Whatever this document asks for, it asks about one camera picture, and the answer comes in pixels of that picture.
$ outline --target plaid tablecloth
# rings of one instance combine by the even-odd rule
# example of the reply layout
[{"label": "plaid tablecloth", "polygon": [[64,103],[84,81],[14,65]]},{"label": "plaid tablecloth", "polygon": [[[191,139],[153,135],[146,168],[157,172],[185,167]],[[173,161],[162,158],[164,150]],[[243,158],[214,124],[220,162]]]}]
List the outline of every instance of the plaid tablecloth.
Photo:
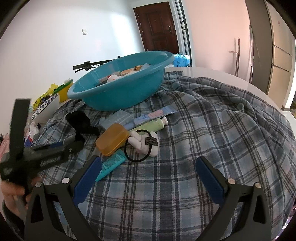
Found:
[{"label": "plaid tablecloth", "polygon": [[[226,178],[264,188],[272,238],[281,230],[296,197],[295,138],[287,119],[248,91],[209,78],[166,73],[158,92],[125,111],[135,117],[173,105],[169,125],[159,131],[155,158],[126,161],[91,189],[82,210],[103,240],[195,240],[218,209],[195,172],[195,159],[206,156]],[[57,110],[37,144],[74,134],[65,115],[82,110],[97,126],[111,113],[81,100]],[[84,149],[68,162],[42,173],[45,184],[71,177],[95,150],[95,136],[84,135]],[[131,155],[138,158],[133,150]],[[238,206],[225,237],[237,219]]]}]

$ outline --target baseboard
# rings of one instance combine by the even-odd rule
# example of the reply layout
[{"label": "baseboard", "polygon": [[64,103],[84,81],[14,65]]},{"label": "baseboard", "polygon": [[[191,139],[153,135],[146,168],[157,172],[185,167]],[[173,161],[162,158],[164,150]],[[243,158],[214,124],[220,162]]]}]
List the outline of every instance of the baseboard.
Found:
[{"label": "baseboard", "polygon": [[281,107],[282,111],[290,111],[290,108],[284,108],[283,106]]}]

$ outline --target black hair tie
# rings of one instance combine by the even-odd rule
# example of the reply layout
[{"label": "black hair tie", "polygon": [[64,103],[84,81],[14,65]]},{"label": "black hair tie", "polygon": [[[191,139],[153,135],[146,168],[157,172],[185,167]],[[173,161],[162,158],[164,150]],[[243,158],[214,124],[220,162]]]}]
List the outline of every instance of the black hair tie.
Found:
[{"label": "black hair tie", "polygon": [[[138,133],[138,132],[145,132],[145,133],[147,133],[147,134],[149,135],[149,137],[152,137],[151,133],[150,133],[149,131],[147,131],[147,130],[137,130],[136,132],[137,132],[137,133]],[[126,140],[126,143],[125,143],[125,145],[124,145],[124,154],[125,154],[126,158],[127,158],[129,161],[132,161],[132,162],[141,162],[141,161],[146,160],[146,159],[149,157],[149,155],[150,155],[150,153],[151,153],[151,150],[152,150],[152,144],[149,144],[149,151],[148,151],[147,155],[146,155],[145,157],[143,157],[142,159],[140,159],[140,160],[134,160],[134,159],[130,158],[130,157],[127,155],[127,153],[126,153],[126,146],[127,146],[127,144],[128,144],[128,140]]]}]

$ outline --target blue plastic bag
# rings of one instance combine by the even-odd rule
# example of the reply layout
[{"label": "blue plastic bag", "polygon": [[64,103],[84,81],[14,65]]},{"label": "blue plastic bag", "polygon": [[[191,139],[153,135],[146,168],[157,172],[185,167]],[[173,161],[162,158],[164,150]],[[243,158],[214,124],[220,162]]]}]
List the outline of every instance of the blue plastic bag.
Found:
[{"label": "blue plastic bag", "polygon": [[186,58],[185,55],[181,53],[174,54],[175,60],[173,62],[174,67],[189,67],[190,59]]}]

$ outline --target fabric tag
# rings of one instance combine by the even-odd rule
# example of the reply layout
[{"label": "fabric tag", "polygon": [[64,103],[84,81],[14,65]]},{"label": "fabric tag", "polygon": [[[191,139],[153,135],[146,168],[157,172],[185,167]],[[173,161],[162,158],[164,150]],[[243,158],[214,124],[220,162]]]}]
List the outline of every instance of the fabric tag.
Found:
[{"label": "fabric tag", "polygon": [[153,146],[158,146],[157,139],[155,137],[146,137],[145,138],[145,145],[153,145]]}]

